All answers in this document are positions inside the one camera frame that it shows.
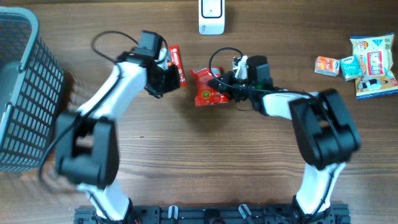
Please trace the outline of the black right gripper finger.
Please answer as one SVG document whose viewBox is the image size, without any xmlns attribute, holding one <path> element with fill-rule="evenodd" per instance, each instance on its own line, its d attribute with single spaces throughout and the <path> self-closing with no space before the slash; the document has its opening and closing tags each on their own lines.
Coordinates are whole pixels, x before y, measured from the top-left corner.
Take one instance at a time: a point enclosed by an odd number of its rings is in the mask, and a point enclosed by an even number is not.
<svg viewBox="0 0 398 224">
<path fill-rule="evenodd" d="M 216 90 L 218 93 L 221 93 L 221 94 L 225 95 L 226 97 L 231 96 L 230 89 L 225 84 L 222 84 L 219 81 L 216 81 L 215 79 L 209 80 L 207 84 L 209 87 Z"/>
<path fill-rule="evenodd" d="M 233 71 L 223 73 L 218 77 L 214 77 L 214 79 L 220 84 L 234 84 L 236 82 L 235 73 Z"/>
</svg>

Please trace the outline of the red Hacks candy bag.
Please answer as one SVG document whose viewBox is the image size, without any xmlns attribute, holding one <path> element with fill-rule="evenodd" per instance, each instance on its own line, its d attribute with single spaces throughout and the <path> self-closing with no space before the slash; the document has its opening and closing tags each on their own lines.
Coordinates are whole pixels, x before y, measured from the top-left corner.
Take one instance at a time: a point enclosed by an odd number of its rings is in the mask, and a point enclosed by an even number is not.
<svg viewBox="0 0 398 224">
<path fill-rule="evenodd" d="M 219 93 L 208 85 L 208 81 L 213 79 L 210 72 L 213 72 L 216 77 L 219 77 L 222 74 L 223 69 L 221 67 L 212 67 L 211 70 L 209 68 L 190 70 L 197 88 L 197 95 L 195 96 L 196 107 L 218 105 L 229 102 L 226 95 Z"/>
</svg>

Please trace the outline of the red coffee stick sachet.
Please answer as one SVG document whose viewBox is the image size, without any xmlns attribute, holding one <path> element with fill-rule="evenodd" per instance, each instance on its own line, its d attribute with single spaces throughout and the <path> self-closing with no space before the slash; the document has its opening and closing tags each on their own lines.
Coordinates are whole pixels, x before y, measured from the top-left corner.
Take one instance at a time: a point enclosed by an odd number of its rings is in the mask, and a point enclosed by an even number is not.
<svg viewBox="0 0 398 224">
<path fill-rule="evenodd" d="M 176 65 L 178 68 L 178 75 L 180 80 L 180 86 L 185 87 L 187 85 L 185 72 L 182 64 L 182 58 L 180 55 L 180 48 L 178 45 L 171 45 L 169 46 L 170 56 L 171 56 L 171 63 Z"/>
</svg>

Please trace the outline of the orange small carton box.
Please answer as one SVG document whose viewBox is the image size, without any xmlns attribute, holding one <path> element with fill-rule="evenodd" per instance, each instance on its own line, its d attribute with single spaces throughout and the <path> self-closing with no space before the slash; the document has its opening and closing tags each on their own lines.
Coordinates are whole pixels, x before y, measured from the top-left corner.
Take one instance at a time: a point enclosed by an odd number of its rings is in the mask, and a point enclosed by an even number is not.
<svg viewBox="0 0 398 224">
<path fill-rule="evenodd" d="M 314 72 L 336 77 L 340 72 L 340 61 L 334 58 L 318 56 L 315 60 Z"/>
</svg>

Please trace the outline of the teal Kleenex tissue pack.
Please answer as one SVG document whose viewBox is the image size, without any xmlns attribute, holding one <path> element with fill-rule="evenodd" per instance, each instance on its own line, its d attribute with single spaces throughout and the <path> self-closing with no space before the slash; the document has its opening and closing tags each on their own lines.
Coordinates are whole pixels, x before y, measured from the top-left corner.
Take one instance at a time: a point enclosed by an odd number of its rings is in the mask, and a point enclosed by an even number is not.
<svg viewBox="0 0 398 224">
<path fill-rule="evenodd" d="M 350 56 L 340 60 L 340 68 L 344 81 L 350 81 L 362 77 L 363 72 L 357 57 Z"/>
</svg>

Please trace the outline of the yellow white snack bag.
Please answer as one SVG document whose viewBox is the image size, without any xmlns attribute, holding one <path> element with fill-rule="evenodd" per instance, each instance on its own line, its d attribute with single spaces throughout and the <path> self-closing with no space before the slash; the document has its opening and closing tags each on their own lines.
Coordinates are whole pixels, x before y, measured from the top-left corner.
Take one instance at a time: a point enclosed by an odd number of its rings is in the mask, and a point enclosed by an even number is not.
<svg viewBox="0 0 398 224">
<path fill-rule="evenodd" d="M 358 59 L 362 76 L 355 79 L 356 98 L 376 98 L 397 94 L 397 80 L 392 72 L 394 33 L 380 36 L 350 37 L 353 56 Z"/>
</svg>

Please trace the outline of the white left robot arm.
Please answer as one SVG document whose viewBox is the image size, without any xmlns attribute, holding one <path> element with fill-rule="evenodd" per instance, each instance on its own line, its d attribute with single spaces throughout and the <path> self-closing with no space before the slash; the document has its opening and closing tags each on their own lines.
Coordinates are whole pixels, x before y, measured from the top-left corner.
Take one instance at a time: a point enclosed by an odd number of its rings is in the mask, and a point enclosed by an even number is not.
<svg viewBox="0 0 398 224">
<path fill-rule="evenodd" d="M 111 60 L 113 70 L 94 96 L 57 118 L 55 171 L 89 198 L 94 208 L 88 223 L 141 222 L 116 180 L 117 125 L 141 91 L 159 99 L 179 88 L 178 68 L 169 55 L 161 35 L 142 31 L 136 46 Z"/>
</svg>

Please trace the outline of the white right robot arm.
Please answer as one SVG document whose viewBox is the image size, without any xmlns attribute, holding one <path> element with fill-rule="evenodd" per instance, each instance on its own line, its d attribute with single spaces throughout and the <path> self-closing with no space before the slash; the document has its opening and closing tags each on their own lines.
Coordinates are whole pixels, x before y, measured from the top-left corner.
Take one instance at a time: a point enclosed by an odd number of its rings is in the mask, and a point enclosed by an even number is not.
<svg viewBox="0 0 398 224">
<path fill-rule="evenodd" d="M 361 147 L 357 130 L 341 95 L 335 89 L 293 91 L 274 86 L 267 57 L 233 59 L 230 72 L 211 72 L 207 84 L 235 101 L 249 100 L 254 111 L 292 122 L 303 179 L 294 195 L 290 221 L 324 220 L 331 212 L 331 193 L 351 156 Z"/>
</svg>

